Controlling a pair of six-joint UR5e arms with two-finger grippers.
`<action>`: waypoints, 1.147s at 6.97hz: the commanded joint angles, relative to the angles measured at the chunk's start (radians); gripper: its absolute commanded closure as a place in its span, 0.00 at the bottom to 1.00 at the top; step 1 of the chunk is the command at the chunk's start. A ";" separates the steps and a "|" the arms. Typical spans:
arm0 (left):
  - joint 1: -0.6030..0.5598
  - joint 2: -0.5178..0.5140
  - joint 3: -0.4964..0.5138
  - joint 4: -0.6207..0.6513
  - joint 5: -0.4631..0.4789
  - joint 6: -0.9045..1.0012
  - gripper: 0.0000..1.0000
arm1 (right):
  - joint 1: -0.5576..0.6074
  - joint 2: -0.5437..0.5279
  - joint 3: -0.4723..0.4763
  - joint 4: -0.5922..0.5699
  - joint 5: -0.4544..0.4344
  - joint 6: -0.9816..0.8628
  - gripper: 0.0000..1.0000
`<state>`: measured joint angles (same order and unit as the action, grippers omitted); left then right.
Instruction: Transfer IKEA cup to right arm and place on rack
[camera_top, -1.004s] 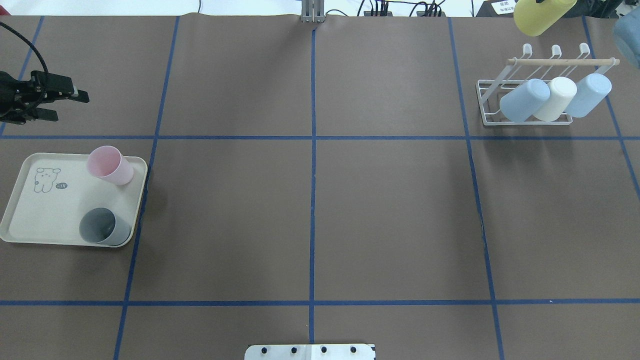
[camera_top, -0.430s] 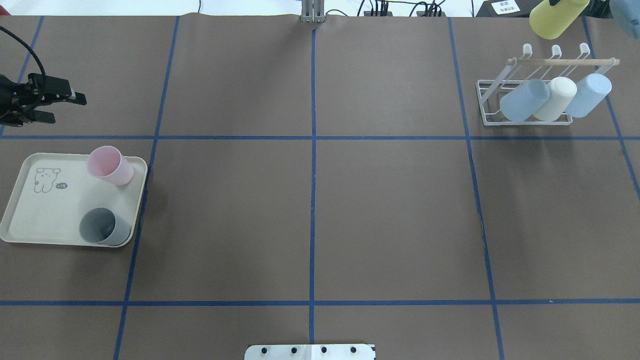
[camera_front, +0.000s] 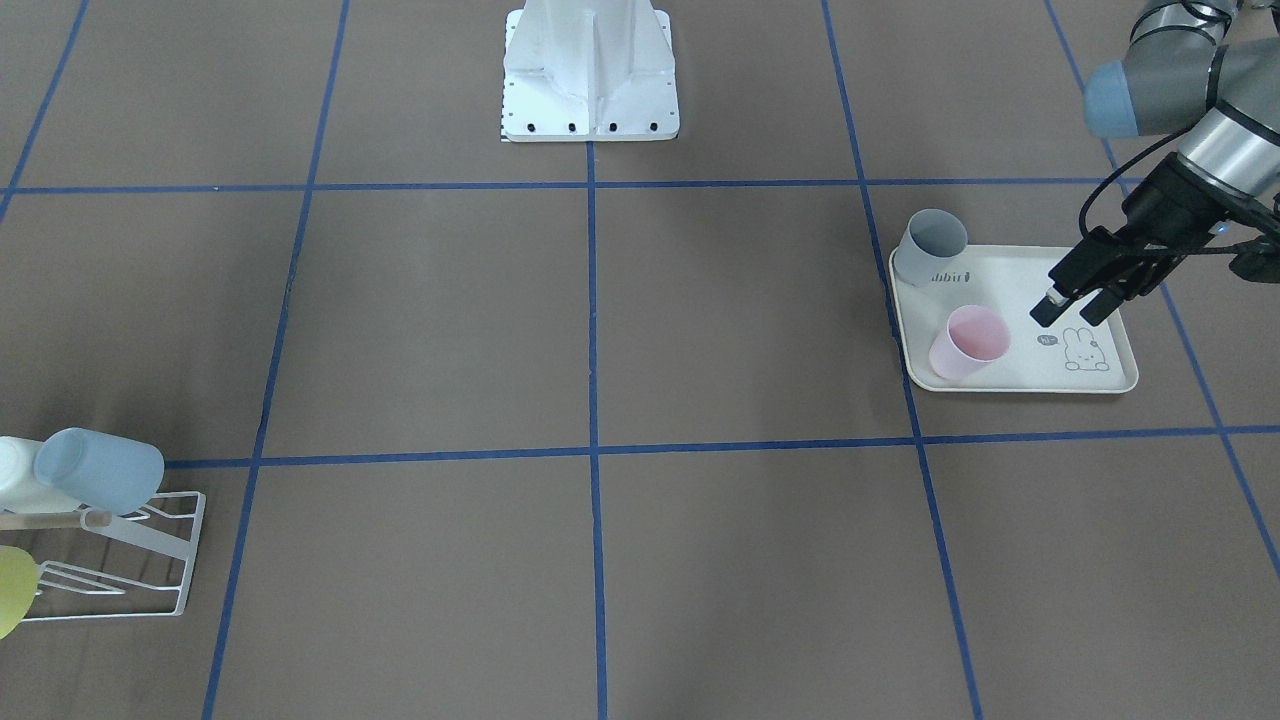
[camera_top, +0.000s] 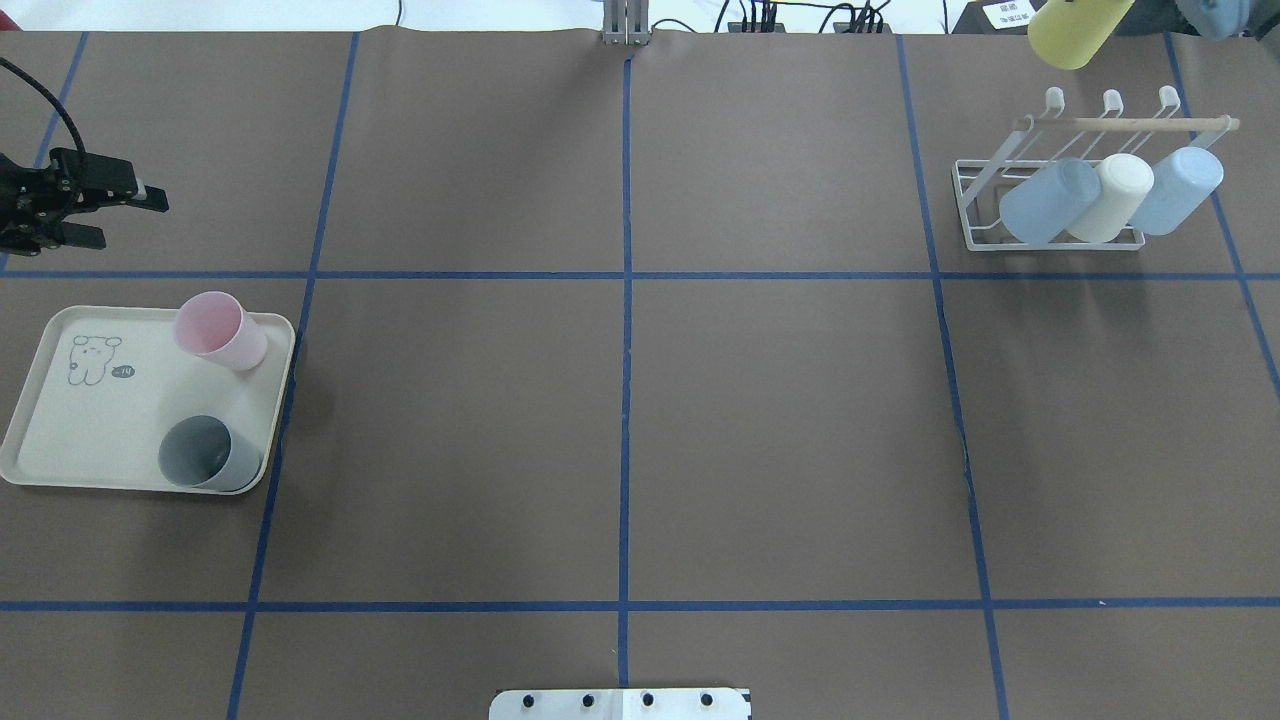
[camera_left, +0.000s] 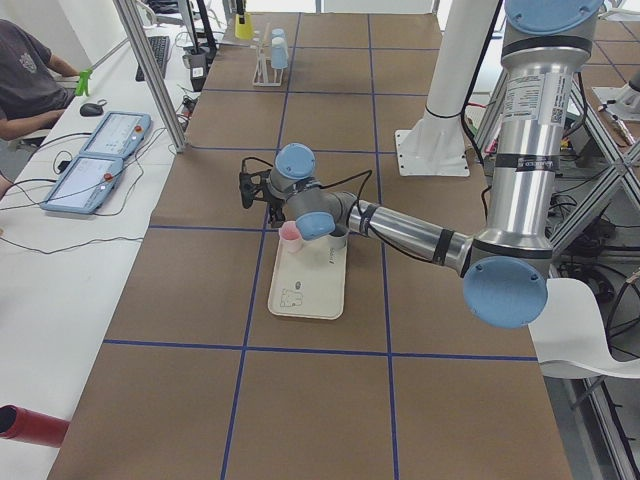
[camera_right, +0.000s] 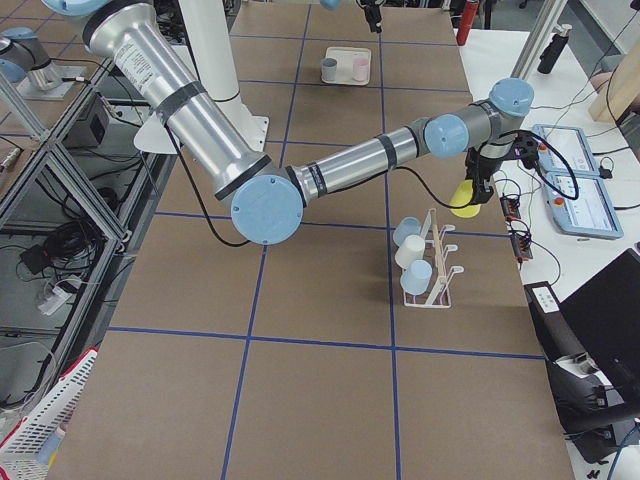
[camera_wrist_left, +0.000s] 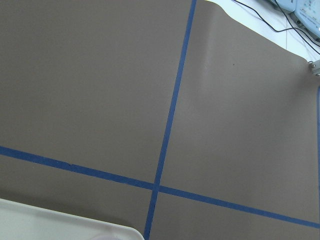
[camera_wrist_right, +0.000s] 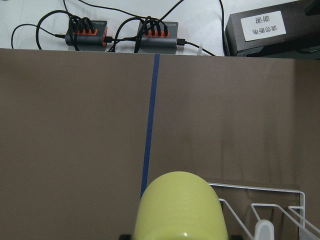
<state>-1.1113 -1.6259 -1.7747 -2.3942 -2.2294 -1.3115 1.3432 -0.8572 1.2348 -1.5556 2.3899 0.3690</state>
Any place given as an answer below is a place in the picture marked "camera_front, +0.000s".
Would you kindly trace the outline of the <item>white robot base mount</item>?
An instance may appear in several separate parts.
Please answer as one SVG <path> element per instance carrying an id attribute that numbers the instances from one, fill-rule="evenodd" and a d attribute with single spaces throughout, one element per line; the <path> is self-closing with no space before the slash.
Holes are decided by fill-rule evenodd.
<path id="1" fill-rule="evenodd" d="M 649 1 L 526 1 L 507 14 L 504 29 L 503 141 L 678 137 L 667 12 Z"/>

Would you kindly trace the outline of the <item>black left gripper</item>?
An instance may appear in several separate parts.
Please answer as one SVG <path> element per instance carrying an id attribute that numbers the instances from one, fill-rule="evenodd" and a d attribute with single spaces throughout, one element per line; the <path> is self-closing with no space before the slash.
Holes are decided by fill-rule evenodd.
<path id="1" fill-rule="evenodd" d="M 1124 201 L 1120 238 L 1103 228 L 1082 240 L 1048 272 L 1050 288 L 1030 318 L 1050 328 L 1076 302 L 1089 325 L 1101 325 L 1125 302 L 1151 293 L 1171 270 L 1172 258 L 1260 256 L 1277 260 L 1277 215 L 1258 199 L 1212 177 L 1176 152 L 1169 154 Z M 1245 225 L 1253 240 L 1212 246 L 1224 222 Z"/>

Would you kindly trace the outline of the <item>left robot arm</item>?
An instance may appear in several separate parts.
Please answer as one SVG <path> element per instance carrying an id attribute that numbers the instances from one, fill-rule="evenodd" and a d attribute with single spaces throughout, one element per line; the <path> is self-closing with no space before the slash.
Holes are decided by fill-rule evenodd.
<path id="1" fill-rule="evenodd" d="M 1098 67 L 1084 117 L 1100 138 L 1176 142 L 1123 202 L 1124 225 L 1088 227 L 1051 270 L 1032 318 L 1051 327 L 1071 305 L 1098 325 L 1151 293 L 1187 258 L 1213 255 L 1225 222 L 1257 231 L 1226 246 L 1243 281 L 1277 282 L 1277 40 L 1230 45 L 1239 1 L 1149 1 L 1125 56 Z"/>

